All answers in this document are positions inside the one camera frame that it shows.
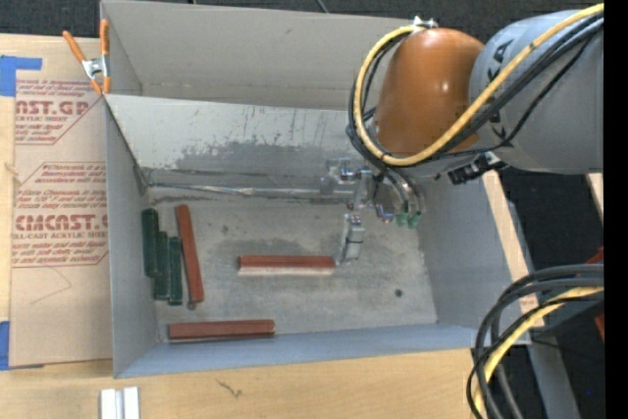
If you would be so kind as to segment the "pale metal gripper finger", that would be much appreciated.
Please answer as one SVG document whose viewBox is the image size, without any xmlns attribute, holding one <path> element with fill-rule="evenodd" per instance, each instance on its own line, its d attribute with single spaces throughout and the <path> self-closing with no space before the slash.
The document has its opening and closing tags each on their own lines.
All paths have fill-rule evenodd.
<svg viewBox="0 0 628 419">
<path fill-rule="evenodd" d="M 347 260 L 357 260 L 365 236 L 365 228 L 359 215 L 348 217 L 347 228 Z"/>
<path fill-rule="evenodd" d="M 350 260 L 349 238 L 350 238 L 351 228 L 352 228 L 351 215 L 344 214 L 343 220 L 342 220 L 342 230 L 340 233 L 340 244 L 339 244 L 338 251 L 335 254 L 335 261 L 337 265 L 346 263 L 347 261 Z"/>
</svg>

